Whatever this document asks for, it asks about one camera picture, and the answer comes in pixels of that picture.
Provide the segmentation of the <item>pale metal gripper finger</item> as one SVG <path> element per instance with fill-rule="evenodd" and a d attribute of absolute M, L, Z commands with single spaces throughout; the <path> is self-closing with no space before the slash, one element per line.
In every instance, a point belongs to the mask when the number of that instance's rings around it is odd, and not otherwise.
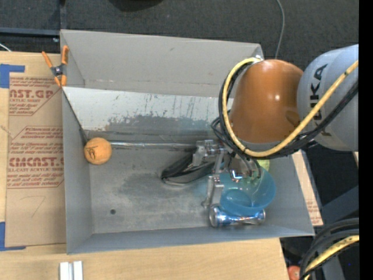
<path fill-rule="evenodd" d="M 223 190 L 224 184 L 221 182 L 220 176 L 210 175 L 207 178 L 206 198 L 201 203 L 204 209 L 208 209 L 214 205 L 219 205 Z"/>
<path fill-rule="evenodd" d="M 238 171 L 235 169 L 230 169 L 229 173 L 232 181 L 235 183 L 247 183 L 251 180 L 250 170 Z"/>

